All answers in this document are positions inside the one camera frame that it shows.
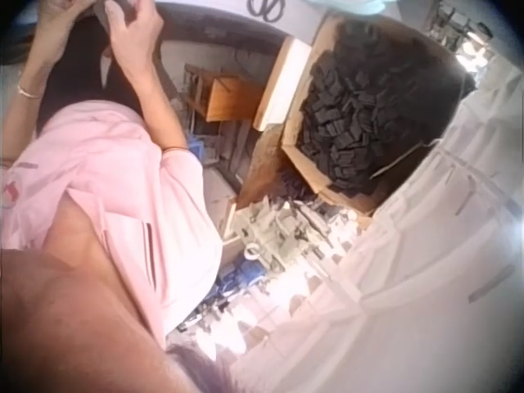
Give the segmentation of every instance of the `cardboard box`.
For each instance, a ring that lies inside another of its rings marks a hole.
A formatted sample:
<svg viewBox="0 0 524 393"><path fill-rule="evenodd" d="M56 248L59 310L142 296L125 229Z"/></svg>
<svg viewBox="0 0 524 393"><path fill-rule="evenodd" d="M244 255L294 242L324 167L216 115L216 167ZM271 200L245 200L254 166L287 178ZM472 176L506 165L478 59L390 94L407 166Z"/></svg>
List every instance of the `cardboard box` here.
<svg viewBox="0 0 524 393"><path fill-rule="evenodd" d="M296 147L303 119L302 113L300 112L300 105L308 95L309 84L312 80L309 71L324 51L333 49L337 40L337 26L343 20L346 19L342 19L340 16L330 16L324 21L318 32L308 63L300 78L298 89L291 104L289 116L284 124L282 149L304 179L313 188L313 191L318 193L327 203L346 206L356 210L360 215L370 216L375 209L411 175L430 149L429 147L419 147L415 149L391 169L380 175L380 177L378 177L379 184L372 195L359 194L353 198L349 198L342 193L330 190L328 187L332 183L332 180L320 172L315 163ZM465 75L465 71L460 67L454 55L418 31L410 29L395 20L382 16L374 16L371 20L382 32L387 33L388 36L394 40L408 41L413 38L420 39L426 45L427 50L436 57L436 61L444 62L444 64L449 67L449 82L453 88L450 90L449 95L449 113L447 118L443 119L443 123L448 124L459 105ZM399 157L407 151L413 149L413 146L414 145L405 146L404 144L392 143L387 147L384 162L381 163L381 167L386 167L398 160Z"/></svg>

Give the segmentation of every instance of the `wrist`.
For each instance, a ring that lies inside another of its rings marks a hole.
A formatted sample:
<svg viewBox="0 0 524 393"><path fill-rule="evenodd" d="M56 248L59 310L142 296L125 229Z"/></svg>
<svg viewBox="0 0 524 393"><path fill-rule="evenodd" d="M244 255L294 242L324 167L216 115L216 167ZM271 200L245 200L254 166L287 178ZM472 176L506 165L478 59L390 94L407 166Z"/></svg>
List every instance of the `wrist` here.
<svg viewBox="0 0 524 393"><path fill-rule="evenodd" d="M20 76L20 87L27 93L42 96L51 69L51 65L44 65L29 58Z"/></svg>
<svg viewBox="0 0 524 393"><path fill-rule="evenodd" d="M140 100L149 96L159 84L158 74L152 63L143 72L129 76L128 79Z"/></svg>

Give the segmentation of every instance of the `person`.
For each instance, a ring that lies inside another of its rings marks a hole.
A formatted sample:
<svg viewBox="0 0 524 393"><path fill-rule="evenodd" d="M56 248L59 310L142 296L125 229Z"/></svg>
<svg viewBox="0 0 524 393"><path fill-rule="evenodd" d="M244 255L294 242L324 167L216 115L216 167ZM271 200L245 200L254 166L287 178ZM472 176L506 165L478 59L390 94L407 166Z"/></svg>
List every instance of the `person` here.
<svg viewBox="0 0 524 393"><path fill-rule="evenodd" d="M236 391L191 350L165 353L215 281L222 242L153 66L163 20L154 0L135 1L130 22L107 0L108 40L86 16L94 1L41 0L2 122L3 380L21 391Z"/></svg>

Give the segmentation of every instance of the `hand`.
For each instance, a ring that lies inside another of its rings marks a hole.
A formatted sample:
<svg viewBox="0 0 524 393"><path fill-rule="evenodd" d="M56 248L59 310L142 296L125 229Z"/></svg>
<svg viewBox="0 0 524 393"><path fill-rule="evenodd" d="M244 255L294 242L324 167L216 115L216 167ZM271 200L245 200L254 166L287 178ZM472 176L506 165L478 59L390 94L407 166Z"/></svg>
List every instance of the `hand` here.
<svg viewBox="0 0 524 393"><path fill-rule="evenodd" d="M126 25L122 8L113 0L106 1L113 57L129 82L136 85L154 73L153 52L164 21L154 0L136 0L134 7L137 17Z"/></svg>
<svg viewBox="0 0 524 393"><path fill-rule="evenodd" d="M96 0L40 0L38 24L28 62L52 67L66 49L76 18Z"/></svg>

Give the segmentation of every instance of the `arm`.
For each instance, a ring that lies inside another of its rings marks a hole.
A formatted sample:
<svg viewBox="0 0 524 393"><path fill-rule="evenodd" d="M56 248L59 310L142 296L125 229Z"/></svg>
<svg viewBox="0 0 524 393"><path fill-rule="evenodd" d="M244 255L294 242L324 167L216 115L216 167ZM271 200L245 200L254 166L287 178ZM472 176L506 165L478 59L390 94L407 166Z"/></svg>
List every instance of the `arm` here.
<svg viewBox="0 0 524 393"><path fill-rule="evenodd" d="M152 141L160 146L162 151L173 147L187 149L182 125L164 93L152 63L151 70L132 85L138 95Z"/></svg>
<svg viewBox="0 0 524 393"><path fill-rule="evenodd" d="M151 140L163 151L187 149L186 137L153 65L153 52L163 20L154 0L135 2L136 19L125 23L124 11L113 0L106 1L111 30L111 48L126 78L138 95Z"/></svg>
<svg viewBox="0 0 524 393"><path fill-rule="evenodd" d="M31 142L48 76L48 67L29 58L19 85L27 93L40 98L28 98L16 93L11 99L2 122L2 163L5 165L12 165Z"/></svg>
<svg viewBox="0 0 524 393"><path fill-rule="evenodd" d="M17 93L2 122L2 162L12 164L29 145L38 118L47 77L60 60L78 15L95 0L40 0L38 26L20 87L39 98Z"/></svg>

